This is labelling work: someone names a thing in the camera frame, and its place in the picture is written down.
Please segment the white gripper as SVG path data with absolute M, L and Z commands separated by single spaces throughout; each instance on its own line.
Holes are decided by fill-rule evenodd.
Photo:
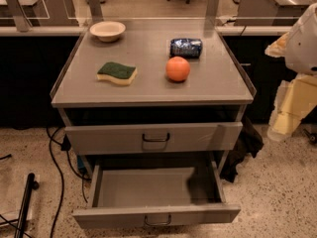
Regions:
M 317 3 L 310 5 L 288 33 L 270 44 L 264 53 L 285 56 L 286 66 L 298 73 L 277 89 L 267 136 L 280 142 L 291 137 L 301 121 L 317 106 Z

